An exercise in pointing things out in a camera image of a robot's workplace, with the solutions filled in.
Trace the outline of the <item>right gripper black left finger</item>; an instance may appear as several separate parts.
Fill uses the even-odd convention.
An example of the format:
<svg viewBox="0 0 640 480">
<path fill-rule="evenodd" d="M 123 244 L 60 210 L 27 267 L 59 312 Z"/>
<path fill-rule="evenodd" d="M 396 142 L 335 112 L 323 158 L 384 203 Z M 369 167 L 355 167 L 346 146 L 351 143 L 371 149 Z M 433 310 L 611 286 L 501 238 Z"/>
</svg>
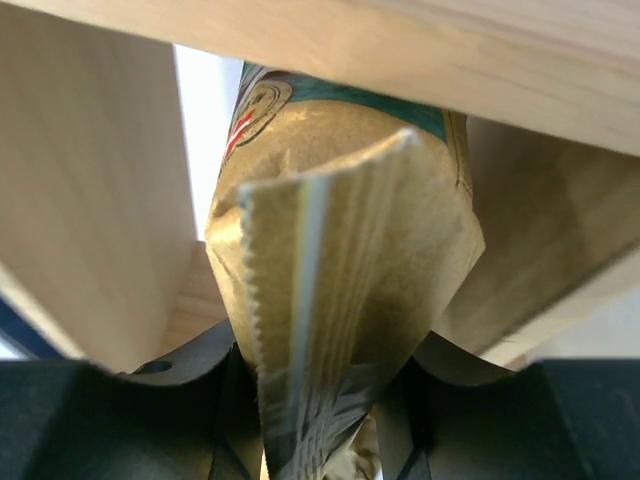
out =
<svg viewBox="0 0 640 480">
<path fill-rule="evenodd" d="M 1 365 L 5 479 L 256 479 L 255 387 L 228 322 L 125 374 Z"/>
</svg>

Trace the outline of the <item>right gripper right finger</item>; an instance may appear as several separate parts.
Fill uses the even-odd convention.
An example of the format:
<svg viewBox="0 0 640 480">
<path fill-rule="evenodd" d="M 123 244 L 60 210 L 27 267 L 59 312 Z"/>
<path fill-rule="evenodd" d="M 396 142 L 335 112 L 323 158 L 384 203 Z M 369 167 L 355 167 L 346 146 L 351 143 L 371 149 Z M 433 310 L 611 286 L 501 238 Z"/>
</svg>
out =
<svg viewBox="0 0 640 480">
<path fill-rule="evenodd" d="M 430 333 L 375 410 L 387 479 L 635 479 L 639 363 L 513 372 Z"/>
</svg>

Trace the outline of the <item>yellow kettle chips bag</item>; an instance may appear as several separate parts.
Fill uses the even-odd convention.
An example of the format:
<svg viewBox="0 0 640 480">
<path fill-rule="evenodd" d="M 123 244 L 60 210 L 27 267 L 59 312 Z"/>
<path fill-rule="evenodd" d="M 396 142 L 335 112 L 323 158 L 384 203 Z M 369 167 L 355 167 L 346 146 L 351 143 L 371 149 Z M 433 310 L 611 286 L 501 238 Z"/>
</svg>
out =
<svg viewBox="0 0 640 480">
<path fill-rule="evenodd" d="M 372 479 L 369 414 L 484 249 L 466 118 L 245 63 L 205 230 L 273 479 Z"/>
</svg>

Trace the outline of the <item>blue green Burts vinegar bag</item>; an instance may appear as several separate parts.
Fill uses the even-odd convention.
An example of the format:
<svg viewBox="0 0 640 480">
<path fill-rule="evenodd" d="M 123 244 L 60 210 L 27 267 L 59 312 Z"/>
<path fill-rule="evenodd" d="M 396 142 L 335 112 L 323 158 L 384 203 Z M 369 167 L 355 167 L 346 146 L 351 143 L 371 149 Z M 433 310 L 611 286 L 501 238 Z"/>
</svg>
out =
<svg viewBox="0 0 640 480">
<path fill-rule="evenodd" d="M 1 354 L 8 358 L 43 358 L 46 348 L 39 334 L 1 300 Z"/>
</svg>

